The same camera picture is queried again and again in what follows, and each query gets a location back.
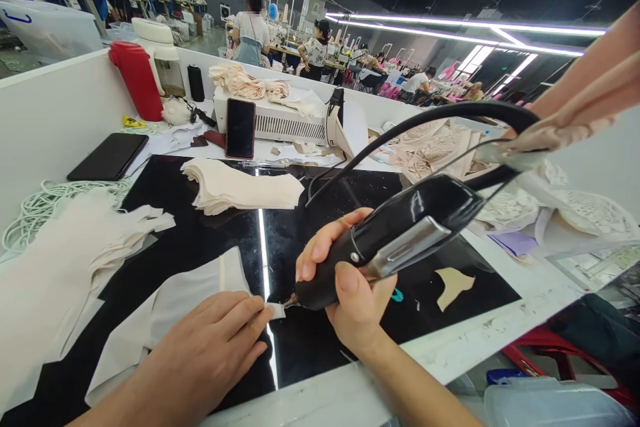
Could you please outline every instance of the red thermos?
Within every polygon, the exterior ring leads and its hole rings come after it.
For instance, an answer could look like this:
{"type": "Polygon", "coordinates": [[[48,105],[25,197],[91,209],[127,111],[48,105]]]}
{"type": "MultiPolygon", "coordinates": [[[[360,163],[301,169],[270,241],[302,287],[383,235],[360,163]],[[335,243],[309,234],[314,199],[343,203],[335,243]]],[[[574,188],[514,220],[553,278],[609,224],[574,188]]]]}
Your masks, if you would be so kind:
{"type": "Polygon", "coordinates": [[[161,121],[162,101],[149,65],[149,54],[136,43],[114,41],[109,58],[120,70],[138,114],[147,121],[161,121]]]}

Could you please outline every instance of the yellow tag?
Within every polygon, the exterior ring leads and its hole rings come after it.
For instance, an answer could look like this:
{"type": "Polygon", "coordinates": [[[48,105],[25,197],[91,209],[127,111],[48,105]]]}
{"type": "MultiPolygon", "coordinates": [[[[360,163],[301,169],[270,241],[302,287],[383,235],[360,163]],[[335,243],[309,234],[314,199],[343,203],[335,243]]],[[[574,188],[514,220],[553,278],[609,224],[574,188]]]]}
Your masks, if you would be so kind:
{"type": "Polygon", "coordinates": [[[144,128],[147,125],[147,122],[144,120],[136,120],[133,117],[127,117],[125,115],[125,119],[122,122],[125,127],[133,127],[133,128],[144,128]]]}

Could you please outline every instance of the black table surface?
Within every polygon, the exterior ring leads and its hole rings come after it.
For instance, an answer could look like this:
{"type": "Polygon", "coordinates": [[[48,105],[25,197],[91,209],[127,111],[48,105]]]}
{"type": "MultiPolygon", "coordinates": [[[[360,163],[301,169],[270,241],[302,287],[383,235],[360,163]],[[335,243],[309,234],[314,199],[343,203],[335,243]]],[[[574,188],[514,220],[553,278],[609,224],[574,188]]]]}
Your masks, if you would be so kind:
{"type": "MultiPolygon", "coordinates": [[[[408,185],[398,173],[355,170],[308,209],[304,208],[305,190],[295,209],[262,210],[263,245],[258,210],[230,209],[217,216],[205,216],[191,205],[198,185],[180,172],[187,160],[188,157],[162,155],[149,160],[123,208],[132,210],[147,204],[161,207],[175,216],[176,226],[154,234],[157,242],[125,262],[99,296],[105,304],[67,357],[44,365],[34,399],[7,412],[0,426],[36,423],[61,426],[86,411],[84,397],[109,333],[170,276],[198,268],[237,246],[251,291],[264,295],[267,284],[268,300],[283,302],[293,291],[296,257],[319,228],[358,207],[375,208],[408,185]]],[[[305,189],[310,179],[323,170],[297,165],[283,169],[227,163],[249,175],[291,173],[305,189]]],[[[315,182],[314,191],[322,181],[315,182]]],[[[401,271],[395,297],[399,301],[390,301],[381,324],[398,343],[520,299],[462,237],[401,271]],[[436,301],[444,284],[434,271],[446,267],[475,277],[475,283],[441,312],[436,301]]],[[[346,365],[349,361],[343,353],[355,357],[341,345],[323,311],[291,307],[286,319],[273,320],[269,327],[272,336],[263,335],[269,349],[230,391],[218,410],[346,365]],[[275,372],[269,363],[272,356],[275,372]]]]}

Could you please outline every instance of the teal clip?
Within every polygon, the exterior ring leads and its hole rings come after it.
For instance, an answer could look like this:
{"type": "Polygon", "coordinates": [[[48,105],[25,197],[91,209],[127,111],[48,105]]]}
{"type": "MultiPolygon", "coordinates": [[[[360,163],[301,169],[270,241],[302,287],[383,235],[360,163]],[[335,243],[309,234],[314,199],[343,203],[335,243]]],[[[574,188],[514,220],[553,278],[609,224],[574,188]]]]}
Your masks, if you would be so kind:
{"type": "Polygon", "coordinates": [[[396,302],[402,302],[404,298],[405,296],[398,289],[395,289],[393,291],[393,295],[391,296],[391,299],[395,300],[396,302]]]}

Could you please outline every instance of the hand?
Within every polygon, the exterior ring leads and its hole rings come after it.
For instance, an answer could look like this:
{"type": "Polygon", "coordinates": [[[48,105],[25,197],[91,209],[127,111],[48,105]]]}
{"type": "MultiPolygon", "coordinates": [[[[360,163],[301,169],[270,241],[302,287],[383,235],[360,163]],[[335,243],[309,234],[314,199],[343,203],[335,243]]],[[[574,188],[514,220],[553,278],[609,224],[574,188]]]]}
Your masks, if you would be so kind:
{"type": "MultiPolygon", "coordinates": [[[[317,264],[327,258],[331,244],[372,211],[367,207],[359,208],[322,227],[296,261],[296,282],[312,280],[317,264]]],[[[385,336],[379,324],[395,289],[397,276],[381,280],[372,287],[357,268],[346,262],[339,262],[335,271],[335,288],[340,304],[327,307],[327,317],[340,342],[362,358],[375,349],[379,338],[385,336]]]]}
{"type": "Polygon", "coordinates": [[[271,317],[273,307],[247,292],[207,298],[113,392],[109,410],[129,416],[120,425],[197,425],[267,349],[256,341],[271,317]]]}

